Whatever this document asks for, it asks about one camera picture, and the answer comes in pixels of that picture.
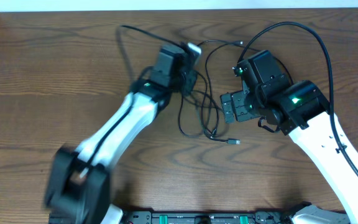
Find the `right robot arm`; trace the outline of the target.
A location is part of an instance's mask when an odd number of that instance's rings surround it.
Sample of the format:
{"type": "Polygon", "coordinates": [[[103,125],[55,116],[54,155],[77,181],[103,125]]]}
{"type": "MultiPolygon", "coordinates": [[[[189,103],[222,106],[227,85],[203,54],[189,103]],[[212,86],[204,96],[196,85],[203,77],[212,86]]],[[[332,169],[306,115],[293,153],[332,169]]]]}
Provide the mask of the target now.
{"type": "Polygon", "coordinates": [[[329,101],[309,80],[296,84],[268,50],[241,60],[233,68],[242,90],[221,95],[227,123],[258,119],[259,127],[289,136],[313,161],[345,209],[344,214],[313,205],[285,217],[289,223],[358,223],[358,152],[330,117],[329,101]]]}

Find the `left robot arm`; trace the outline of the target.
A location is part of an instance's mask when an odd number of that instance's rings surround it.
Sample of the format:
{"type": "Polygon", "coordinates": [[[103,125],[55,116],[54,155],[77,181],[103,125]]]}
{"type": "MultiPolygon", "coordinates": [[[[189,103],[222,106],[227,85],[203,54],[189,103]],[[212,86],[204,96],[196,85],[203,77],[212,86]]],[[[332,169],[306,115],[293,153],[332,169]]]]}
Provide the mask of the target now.
{"type": "Polygon", "coordinates": [[[116,113],[75,149],[55,154],[45,191],[49,223],[119,223],[124,212],[111,203],[111,172],[135,137],[170,102],[190,92],[201,56],[195,44],[163,45],[155,65],[143,69],[116,113]]]}

